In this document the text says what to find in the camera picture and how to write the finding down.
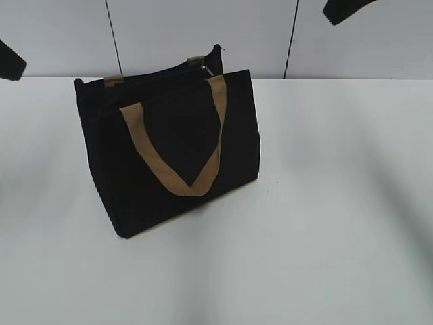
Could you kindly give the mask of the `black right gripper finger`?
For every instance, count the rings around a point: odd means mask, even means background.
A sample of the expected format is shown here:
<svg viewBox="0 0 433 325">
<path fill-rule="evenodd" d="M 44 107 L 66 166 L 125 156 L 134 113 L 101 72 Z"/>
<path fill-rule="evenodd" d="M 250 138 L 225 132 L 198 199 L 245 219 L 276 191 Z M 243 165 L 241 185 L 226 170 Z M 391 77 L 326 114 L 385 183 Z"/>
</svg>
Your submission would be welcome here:
<svg viewBox="0 0 433 325">
<path fill-rule="evenodd" d="M 323 15 L 336 26 L 375 0 L 328 0 Z"/>
</svg>

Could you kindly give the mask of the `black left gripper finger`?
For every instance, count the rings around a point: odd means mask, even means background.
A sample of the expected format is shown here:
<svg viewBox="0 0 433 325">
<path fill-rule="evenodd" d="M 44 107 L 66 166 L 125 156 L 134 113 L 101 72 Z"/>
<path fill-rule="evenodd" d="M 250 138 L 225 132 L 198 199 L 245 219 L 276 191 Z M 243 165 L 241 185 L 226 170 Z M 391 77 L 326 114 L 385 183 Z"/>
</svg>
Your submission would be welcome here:
<svg viewBox="0 0 433 325">
<path fill-rule="evenodd" d="M 0 41 L 0 78 L 19 81 L 27 63 L 14 50 Z"/>
</svg>

